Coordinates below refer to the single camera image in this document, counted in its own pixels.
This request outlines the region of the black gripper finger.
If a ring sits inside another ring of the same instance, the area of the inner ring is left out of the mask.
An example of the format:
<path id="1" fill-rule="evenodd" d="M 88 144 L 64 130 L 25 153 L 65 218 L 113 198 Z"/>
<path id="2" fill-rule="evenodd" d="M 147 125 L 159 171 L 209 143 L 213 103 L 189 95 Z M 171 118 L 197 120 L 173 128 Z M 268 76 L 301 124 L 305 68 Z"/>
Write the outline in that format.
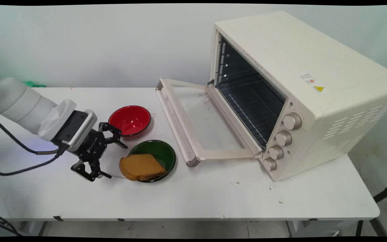
<path id="1" fill-rule="evenodd" d="M 101 170 L 98 158 L 86 159 L 86 161 L 80 158 L 77 163 L 71 166 L 71 170 L 90 182 L 103 177 L 112 178 L 112 175 Z"/>
<path id="2" fill-rule="evenodd" d="M 104 133 L 107 131 L 112 133 L 112 137 L 103 138 L 103 144 L 105 145 L 117 144 L 119 147 L 123 149 L 128 149 L 128 146 L 120 140 L 122 137 L 122 133 L 121 133 L 121 130 L 119 130 L 118 128 L 114 127 L 113 125 L 107 122 L 100 122 L 98 126 L 98 131 L 100 133 Z"/>

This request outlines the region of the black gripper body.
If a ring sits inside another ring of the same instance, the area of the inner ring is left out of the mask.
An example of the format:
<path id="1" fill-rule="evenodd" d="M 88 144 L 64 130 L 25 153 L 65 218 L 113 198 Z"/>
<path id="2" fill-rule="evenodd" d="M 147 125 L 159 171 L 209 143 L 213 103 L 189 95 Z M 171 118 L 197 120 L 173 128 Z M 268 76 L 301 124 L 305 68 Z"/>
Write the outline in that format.
<path id="1" fill-rule="evenodd" d="M 90 130 L 74 143 L 74 155 L 79 158 L 78 163 L 99 163 L 105 150 L 106 141 L 102 131 Z"/>

